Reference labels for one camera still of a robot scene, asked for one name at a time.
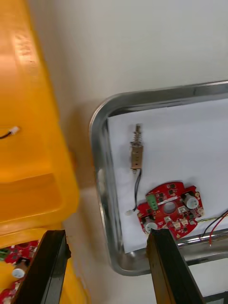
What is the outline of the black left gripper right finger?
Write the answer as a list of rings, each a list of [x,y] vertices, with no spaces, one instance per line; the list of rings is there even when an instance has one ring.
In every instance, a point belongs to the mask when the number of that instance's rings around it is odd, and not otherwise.
[[[146,253],[158,304],[204,304],[205,300],[168,229],[152,229]]]

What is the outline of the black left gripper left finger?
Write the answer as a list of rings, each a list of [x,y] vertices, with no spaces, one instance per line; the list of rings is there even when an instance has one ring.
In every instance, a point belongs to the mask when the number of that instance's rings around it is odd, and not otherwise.
[[[64,230],[48,230],[14,297],[15,304],[58,304],[71,251]]]

